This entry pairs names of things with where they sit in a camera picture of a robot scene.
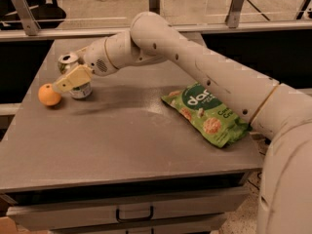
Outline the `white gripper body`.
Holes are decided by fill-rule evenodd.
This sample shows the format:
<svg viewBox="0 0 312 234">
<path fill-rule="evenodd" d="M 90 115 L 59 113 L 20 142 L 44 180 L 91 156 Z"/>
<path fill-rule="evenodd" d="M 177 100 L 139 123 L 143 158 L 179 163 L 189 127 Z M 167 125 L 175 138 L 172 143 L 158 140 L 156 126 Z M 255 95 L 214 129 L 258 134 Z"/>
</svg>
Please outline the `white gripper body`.
<svg viewBox="0 0 312 234">
<path fill-rule="evenodd" d="M 92 42 L 89 46 L 77 51 L 82 63 L 89 66 L 97 76 L 107 76 L 114 73 L 114 66 L 109 61 L 105 50 L 107 37 Z"/>
</svg>

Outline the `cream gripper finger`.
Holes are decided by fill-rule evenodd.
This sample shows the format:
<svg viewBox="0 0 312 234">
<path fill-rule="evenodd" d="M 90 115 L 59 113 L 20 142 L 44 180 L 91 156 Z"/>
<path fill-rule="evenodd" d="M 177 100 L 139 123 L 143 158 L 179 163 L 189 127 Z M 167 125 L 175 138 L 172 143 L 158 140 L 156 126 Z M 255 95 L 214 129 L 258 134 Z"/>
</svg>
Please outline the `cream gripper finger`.
<svg viewBox="0 0 312 234">
<path fill-rule="evenodd" d="M 93 70 L 84 65 L 78 64 L 68 69 L 52 85 L 53 90 L 59 94 L 68 92 L 76 87 L 89 83 L 92 80 Z"/>
</svg>

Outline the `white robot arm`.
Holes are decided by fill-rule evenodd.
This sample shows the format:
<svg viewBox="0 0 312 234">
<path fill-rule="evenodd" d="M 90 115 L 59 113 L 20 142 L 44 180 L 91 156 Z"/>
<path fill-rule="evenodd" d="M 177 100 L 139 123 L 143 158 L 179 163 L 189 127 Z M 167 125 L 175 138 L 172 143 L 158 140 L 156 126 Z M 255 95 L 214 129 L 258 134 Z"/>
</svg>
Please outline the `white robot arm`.
<svg viewBox="0 0 312 234">
<path fill-rule="evenodd" d="M 90 82 L 102 60 L 110 74 L 165 58 L 269 138 L 258 200 L 257 234 L 312 234 L 312 97 L 188 40 L 161 16 L 138 14 L 129 30 L 78 51 L 57 93 Z"/>
</svg>

